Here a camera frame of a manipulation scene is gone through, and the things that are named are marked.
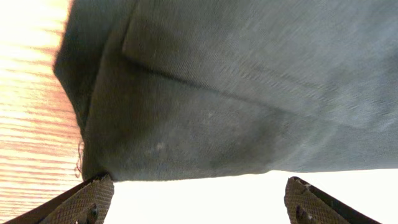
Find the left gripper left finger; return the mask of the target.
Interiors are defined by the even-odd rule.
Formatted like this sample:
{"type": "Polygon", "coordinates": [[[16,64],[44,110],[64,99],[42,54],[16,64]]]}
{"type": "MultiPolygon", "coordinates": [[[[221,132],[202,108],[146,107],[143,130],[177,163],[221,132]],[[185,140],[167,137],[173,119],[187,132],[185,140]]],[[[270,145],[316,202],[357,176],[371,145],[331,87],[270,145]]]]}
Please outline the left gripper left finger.
{"type": "Polygon", "coordinates": [[[103,224],[113,195],[110,176],[99,175],[5,224],[103,224]]]}

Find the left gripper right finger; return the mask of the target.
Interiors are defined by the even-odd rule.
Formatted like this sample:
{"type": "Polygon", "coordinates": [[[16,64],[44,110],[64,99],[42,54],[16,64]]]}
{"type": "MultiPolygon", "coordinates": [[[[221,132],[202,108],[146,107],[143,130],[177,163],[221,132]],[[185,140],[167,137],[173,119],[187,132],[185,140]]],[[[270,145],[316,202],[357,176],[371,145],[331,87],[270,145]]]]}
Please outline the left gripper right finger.
{"type": "Polygon", "coordinates": [[[380,224],[299,177],[287,180],[284,204],[291,224],[380,224]]]}

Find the black t-shirt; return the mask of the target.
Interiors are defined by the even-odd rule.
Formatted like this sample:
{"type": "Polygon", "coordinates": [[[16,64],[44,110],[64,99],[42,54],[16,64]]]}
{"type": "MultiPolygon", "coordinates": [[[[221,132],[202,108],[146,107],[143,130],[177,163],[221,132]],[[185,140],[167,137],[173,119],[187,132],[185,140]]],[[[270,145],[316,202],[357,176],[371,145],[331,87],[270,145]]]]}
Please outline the black t-shirt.
{"type": "Polygon", "coordinates": [[[84,179],[397,167],[397,2],[74,1],[84,179]]]}

